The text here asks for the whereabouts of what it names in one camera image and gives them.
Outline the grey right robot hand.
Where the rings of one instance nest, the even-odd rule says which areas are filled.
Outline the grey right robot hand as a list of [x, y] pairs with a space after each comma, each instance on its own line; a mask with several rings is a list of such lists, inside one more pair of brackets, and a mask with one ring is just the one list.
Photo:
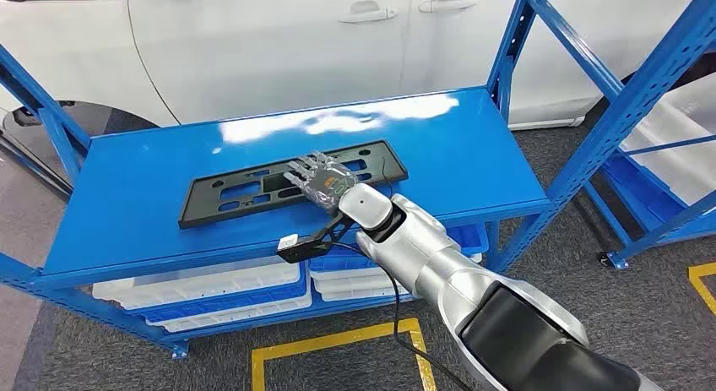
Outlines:
[[283, 173], [284, 178], [331, 216], [338, 213], [343, 195], [358, 183], [348, 167], [316, 150], [289, 161], [287, 166], [290, 169]]

